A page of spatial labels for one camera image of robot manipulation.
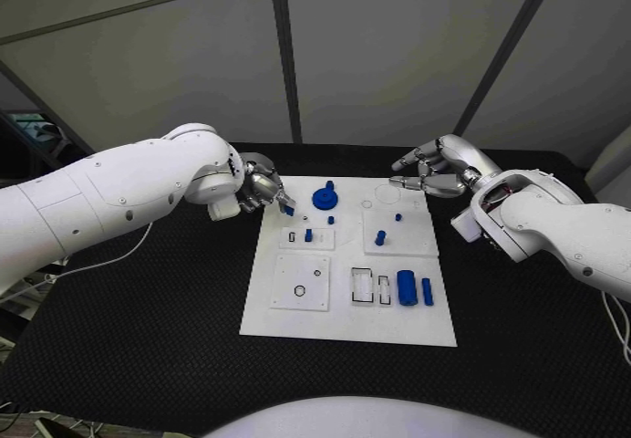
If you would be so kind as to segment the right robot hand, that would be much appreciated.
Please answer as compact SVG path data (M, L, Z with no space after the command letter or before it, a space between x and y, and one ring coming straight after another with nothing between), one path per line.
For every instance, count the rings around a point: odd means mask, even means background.
M418 175L392 176L389 184L439 198L455 198L467 191L474 193L503 171L482 151L454 134L415 147L395 161L392 171L413 165Z

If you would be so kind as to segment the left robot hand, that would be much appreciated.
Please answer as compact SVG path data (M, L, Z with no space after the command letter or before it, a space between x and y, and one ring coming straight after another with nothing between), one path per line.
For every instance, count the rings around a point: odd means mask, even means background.
M242 211L250 213L276 203L279 212L292 216L295 201L285 192L274 162L258 152L243 152L240 158L245 180L236 199Z

